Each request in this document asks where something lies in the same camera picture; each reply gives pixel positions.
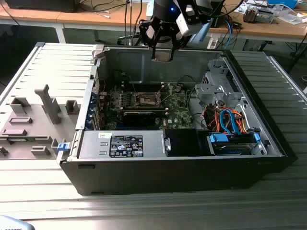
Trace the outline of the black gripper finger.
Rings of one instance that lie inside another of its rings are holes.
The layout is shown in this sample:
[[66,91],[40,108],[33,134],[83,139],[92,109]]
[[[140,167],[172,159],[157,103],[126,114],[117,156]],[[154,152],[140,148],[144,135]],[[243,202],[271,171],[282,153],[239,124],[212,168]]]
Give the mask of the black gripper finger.
[[155,60],[156,45],[160,39],[160,20],[140,20],[139,31],[142,43],[152,50],[151,59]]
[[171,37],[171,52],[169,59],[172,60],[175,51],[182,46],[182,34],[177,25],[169,27],[169,35]]

